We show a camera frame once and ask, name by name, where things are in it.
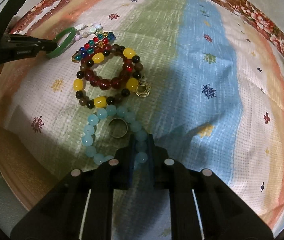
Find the striped colourful cloth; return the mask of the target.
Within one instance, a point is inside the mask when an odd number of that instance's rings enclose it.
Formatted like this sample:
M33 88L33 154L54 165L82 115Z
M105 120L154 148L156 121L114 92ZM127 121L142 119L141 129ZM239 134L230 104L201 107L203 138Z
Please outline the striped colourful cloth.
M284 230L284 57L241 17L211 0L59 0L20 34L53 39L68 27L75 38L58 57L4 65L0 127L15 133L58 180L74 168L89 171L124 146L101 120L86 147L88 117L75 97L114 96L88 81L73 55L99 33L141 59L151 85L145 98L120 101L130 131L142 129L187 168L209 168L278 236ZM0 173L0 228L9 233L26 209Z

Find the green jade bangle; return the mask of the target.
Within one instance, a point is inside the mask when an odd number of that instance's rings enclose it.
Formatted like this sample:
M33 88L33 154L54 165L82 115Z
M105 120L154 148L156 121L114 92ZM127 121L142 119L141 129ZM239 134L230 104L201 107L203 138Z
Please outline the green jade bangle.
M50 59L60 56L73 42L75 36L77 35L77 29L75 27L68 27L58 33L52 41L57 44L57 47L48 52L46 55Z

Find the metal tin box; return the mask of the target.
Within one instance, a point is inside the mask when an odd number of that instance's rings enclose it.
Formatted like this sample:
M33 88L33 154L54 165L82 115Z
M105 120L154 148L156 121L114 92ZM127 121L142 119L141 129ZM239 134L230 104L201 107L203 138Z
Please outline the metal tin box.
M32 209L58 183L19 137L0 127L0 173L26 210Z

